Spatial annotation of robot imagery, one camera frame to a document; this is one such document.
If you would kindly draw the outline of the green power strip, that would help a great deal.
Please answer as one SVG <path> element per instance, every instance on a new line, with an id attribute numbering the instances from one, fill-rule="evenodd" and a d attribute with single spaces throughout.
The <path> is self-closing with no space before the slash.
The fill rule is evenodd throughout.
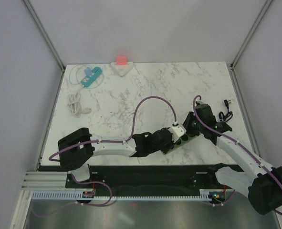
<path id="1" fill-rule="evenodd" d="M 176 150 L 177 148 L 182 147 L 183 145 L 189 143 L 190 141 L 192 141 L 193 139 L 197 138 L 198 135 L 195 136 L 190 136 L 190 135 L 183 135 L 178 141 L 176 141 L 173 146 L 167 150 L 164 154 L 169 154 L 170 152 Z"/>

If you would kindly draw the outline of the white triangular socket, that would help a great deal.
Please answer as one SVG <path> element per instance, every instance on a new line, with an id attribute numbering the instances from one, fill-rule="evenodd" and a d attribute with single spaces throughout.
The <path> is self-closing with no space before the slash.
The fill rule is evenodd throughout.
<path id="1" fill-rule="evenodd" d="M 134 67 L 134 63 L 133 62 L 127 62 L 124 65 L 121 64 L 117 64 L 116 62 L 112 62 L 110 63 L 110 67 L 111 69 L 119 76 L 124 76 L 125 74 L 127 74 L 129 71 L 131 71 Z"/>

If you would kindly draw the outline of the red plug adapter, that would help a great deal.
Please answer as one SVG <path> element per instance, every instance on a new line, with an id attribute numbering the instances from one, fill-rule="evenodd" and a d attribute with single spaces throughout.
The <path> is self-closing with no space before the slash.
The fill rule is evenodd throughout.
<path id="1" fill-rule="evenodd" d="M 127 57 L 124 55 L 118 55 L 116 57 L 116 64 L 117 65 L 127 65 Z"/>

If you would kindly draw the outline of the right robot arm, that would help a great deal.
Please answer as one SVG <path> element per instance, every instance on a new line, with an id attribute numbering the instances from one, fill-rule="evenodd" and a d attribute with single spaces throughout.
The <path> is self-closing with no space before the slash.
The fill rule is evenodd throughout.
<path id="1" fill-rule="evenodd" d="M 215 165 L 206 177 L 210 187 L 226 185 L 234 189 L 262 215 L 282 206 L 282 167 L 274 167 L 240 143 L 226 122 L 216 120 L 208 104 L 193 102 L 193 111 L 183 126 L 188 136 L 203 135 L 242 169 L 237 172 L 223 163 Z"/>

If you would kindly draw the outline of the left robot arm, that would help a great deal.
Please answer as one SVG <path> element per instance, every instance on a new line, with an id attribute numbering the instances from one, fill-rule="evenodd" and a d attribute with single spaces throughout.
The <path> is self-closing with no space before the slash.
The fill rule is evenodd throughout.
<path id="1" fill-rule="evenodd" d="M 80 128 L 58 141 L 60 167 L 73 172 L 81 187 L 93 182 L 87 161 L 93 156 L 146 157 L 157 151 L 167 154 L 188 136 L 182 126 L 162 128 L 154 133 L 134 134 L 130 140 L 103 138 L 93 135 L 88 128 Z"/>

